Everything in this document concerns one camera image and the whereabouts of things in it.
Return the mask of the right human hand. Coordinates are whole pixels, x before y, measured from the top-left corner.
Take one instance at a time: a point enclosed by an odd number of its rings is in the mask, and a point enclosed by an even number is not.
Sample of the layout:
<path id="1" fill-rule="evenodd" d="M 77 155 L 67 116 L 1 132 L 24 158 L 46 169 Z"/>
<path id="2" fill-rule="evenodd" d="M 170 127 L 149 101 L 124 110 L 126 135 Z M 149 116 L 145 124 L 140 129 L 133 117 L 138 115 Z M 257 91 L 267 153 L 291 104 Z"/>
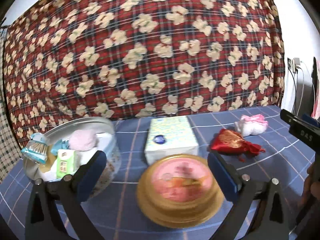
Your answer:
<path id="1" fill-rule="evenodd" d="M 312 163 L 311 166 L 307 169 L 308 176 L 304 181 L 303 193 L 300 201 L 301 205 L 306 204 L 310 196 L 314 196 L 316 199 L 319 200 L 319 181 L 318 182 L 312 181 L 313 167 L 314 167 L 314 163 Z"/>

